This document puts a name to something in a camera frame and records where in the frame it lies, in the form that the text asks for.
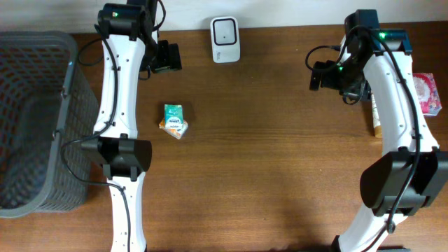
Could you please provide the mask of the white Pantene tube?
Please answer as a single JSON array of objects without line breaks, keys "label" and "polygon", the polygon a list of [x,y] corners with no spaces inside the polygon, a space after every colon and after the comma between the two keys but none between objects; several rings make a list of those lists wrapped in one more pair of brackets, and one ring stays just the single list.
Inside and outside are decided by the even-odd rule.
[{"label": "white Pantene tube", "polygon": [[382,126],[379,119],[377,104],[373,94],[371,95],[371,101],[372,101],[372,124],[374,128],[374,136],[377,138],[382,138]]}]

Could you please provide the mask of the teal Kleenex tissue pack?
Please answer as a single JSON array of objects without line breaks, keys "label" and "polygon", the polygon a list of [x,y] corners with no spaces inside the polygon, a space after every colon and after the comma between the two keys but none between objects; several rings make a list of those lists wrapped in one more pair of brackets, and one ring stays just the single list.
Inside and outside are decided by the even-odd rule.
[{"label": "teal Kleenex tissue pack", "polygon": [[164,105],[164,124],[166,129],[180,129],[183,126],[183,107],[182,105],[165,104]]}]

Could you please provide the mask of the orange tissue pack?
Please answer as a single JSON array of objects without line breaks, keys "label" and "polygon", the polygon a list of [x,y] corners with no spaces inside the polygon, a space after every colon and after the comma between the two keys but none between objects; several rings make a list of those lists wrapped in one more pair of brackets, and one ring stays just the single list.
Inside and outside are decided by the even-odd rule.
[{"label": "orange tissue pack", "polygon": [[181,139],[182,136],[186,133],[188,129],[188,122],[186,120],[183,121],[183,126],[179,129],[167,129],[165,127],[165,120],[162,119],[162,121],[159,123],[159,128],[161,130],[164,130],[166,133],[171,135],[172,137],[176,139]]}]

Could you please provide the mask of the red purple tissue pack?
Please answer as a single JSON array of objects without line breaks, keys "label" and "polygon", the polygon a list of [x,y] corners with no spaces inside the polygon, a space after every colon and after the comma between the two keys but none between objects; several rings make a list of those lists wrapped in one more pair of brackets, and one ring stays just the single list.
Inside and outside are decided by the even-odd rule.
[{"label": "red purple tissue pack", "polygon": [[436,116],[442,105],[433,74],[413,73],[413,81],[423,114]]}]

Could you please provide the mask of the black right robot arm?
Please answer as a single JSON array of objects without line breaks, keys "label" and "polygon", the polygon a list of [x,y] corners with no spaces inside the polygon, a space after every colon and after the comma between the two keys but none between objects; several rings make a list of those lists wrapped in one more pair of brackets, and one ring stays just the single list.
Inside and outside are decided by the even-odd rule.
[{"label": "black right robot arm", "polygon": [[377,251],[398,224],[429,207],[447,182],[447,153],[431,134],[412,73],[404,29],[383,29],[374,9],[344,21],[336,60],[310,66],[310,89],[330,88],[344,103],[375,100],[382,156],[360,178],[362,205],[332,251]]}]

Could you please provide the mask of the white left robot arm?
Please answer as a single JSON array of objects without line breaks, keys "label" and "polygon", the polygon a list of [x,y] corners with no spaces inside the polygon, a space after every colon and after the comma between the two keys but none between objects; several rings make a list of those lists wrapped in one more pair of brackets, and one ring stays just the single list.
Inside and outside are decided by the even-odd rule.
[{"label": "white left robot arm", "polygon": [[152,160],[152,143],[138,138],[136,105],[140,73],[182,68],[179,47],[159,40],[161,1],[107,3],[94,26],[103,47],[101,104],[92,136],[80,146],[101,166],[110,190],[112,251],[146,251],[142,221],[144,178]]}]

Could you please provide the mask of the white barcode scanner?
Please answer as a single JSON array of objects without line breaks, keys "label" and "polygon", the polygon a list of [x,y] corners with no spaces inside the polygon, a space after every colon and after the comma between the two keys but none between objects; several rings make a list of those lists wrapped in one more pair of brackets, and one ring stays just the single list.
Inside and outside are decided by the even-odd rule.
[{"label": "white barcode scanner", "polygon": [[239,23],[235,17],[215,17],[210,21],[213,61],[217,64],[233,63],[241,57]]}]

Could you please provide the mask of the grey plastic basket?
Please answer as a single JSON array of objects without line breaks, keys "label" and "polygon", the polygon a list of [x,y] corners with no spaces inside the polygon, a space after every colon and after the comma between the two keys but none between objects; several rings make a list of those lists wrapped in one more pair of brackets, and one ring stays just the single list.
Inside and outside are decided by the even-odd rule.
[{"label": "grey plastic basket", "polygon": [[99,104],[60,31],[1,33],[1,217],[67,212],[88,194],[90,161],[74,143]]}]

